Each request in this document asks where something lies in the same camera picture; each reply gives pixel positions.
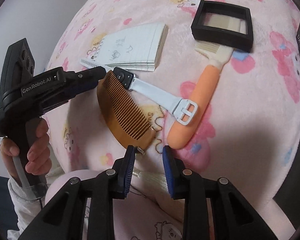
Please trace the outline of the white sleeve forearm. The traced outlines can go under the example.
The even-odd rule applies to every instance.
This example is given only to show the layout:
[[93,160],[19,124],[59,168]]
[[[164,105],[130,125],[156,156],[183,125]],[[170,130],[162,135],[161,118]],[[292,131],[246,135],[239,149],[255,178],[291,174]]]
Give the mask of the white sleeve forearm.
[[7,239],[18,239],[42,208],[38,200],[29,200],[24,190],[11,175],[9,176],[7,185],[18,219],[18,229],[7,230]]

